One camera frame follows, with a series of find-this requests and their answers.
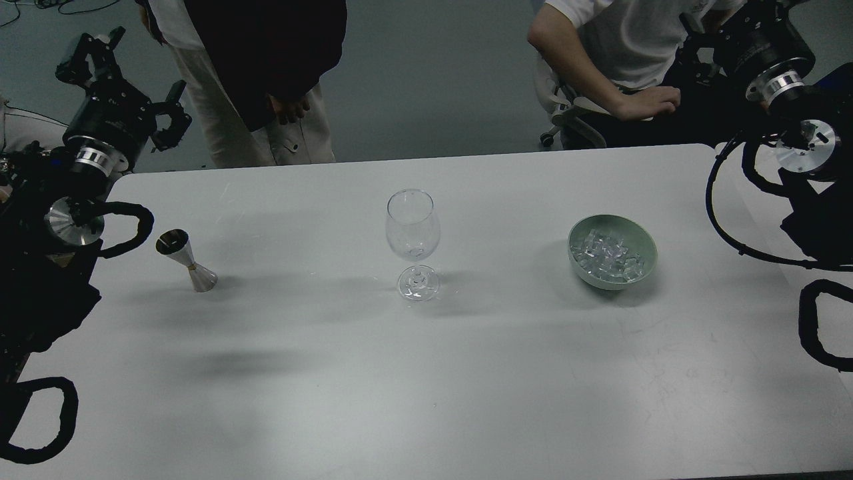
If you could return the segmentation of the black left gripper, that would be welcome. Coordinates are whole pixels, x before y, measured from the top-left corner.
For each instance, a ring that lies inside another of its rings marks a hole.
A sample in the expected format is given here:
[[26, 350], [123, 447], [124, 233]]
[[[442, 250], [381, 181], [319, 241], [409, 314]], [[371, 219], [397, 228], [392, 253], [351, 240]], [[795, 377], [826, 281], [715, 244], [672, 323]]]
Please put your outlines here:
[[[152, 152], [173, 149], [192, 123], [181, 103], [187, 86], [184, 80], [174, 82], [167, 97], [157, 103], [127, 85], [115, 58], [125, 33], [124, 27], [116, 27], [107, 35], [83, 33], [70, 43], [56, 66], [57, 80], [86, 90], [64, 133], [64, 146], [79, 149], [85, 141], [110, 146], [124, 158], [122, 172], [134, 170], [149, 136]], [[169, 124], [155, 130], [155, 119], [161, 116], [168, 117]]]

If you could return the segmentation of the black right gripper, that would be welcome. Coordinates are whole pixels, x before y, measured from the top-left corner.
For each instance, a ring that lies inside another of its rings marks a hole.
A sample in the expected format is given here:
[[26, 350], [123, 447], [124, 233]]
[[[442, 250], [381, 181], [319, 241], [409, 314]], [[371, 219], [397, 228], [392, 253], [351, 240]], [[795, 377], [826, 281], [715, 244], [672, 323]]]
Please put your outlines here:
[[[747, 100], [765, 104], [804, 88], [802, 80], [813, 70], [816, 56], [790, 21], [789, 10], [741, 7], [725, 22], [715, 13], [710, 19], [680, 13], [686, 39], [678, 49], [678, 79], [682, 84], [715, 84], [722, 68]], [[701, 61], [701, 49], [715, 45], [717, 64]]]

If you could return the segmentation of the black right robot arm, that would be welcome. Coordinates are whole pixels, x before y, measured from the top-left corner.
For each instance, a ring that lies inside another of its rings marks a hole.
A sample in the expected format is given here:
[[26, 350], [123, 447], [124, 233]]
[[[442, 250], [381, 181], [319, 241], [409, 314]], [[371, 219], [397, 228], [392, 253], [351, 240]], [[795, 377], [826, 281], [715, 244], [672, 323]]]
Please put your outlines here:
[[[704, 202], [717, 234], [740, 255], [804, 269], [851, 271], [851, 64], [815, 85], [804, 78], [816, 58], [789, 18], [795, 1], [747, 1], [715, 31], [682, 13], [686, 40], [677, 59], [697, 61], [713, 51], [734, 92], [761, 103], [766, 114], [743, 123], [716, 156]], [[741, 170], [760, 191], [785, 198], [780, 223], [803, 259], [771, 255], [738, 242], [719, 224], [713, 206], [717, 173], [742, 148]]]

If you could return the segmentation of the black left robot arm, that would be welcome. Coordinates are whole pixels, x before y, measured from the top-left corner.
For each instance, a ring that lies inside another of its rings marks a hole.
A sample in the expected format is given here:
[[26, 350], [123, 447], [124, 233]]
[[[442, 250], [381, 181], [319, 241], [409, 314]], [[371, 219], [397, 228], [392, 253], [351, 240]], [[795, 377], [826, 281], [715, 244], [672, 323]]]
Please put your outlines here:
[[[45, 352], [79, 328], [101, 300], [89, 280], [98, 259], [134, 250], [153, 230], [153, 214], [136, 203], [103, 199], [111, 176], [132, 170], [148, 143], [175, 148], [191, 117], [180, 98], [185, 82], [151, 101], [122, 76], [115, 50], [125, 30], [84, 33], [56, 67], [61, 82], [85, 97], [62, 137], [2, 154], [2, 458], [22, 465], [54, 458], [73, 438], [79, 396], [66, 377], [19, 380], [32, 353]], [[55, 438], [39, 449], [12, 443], [33, 395], [62, 394]]]

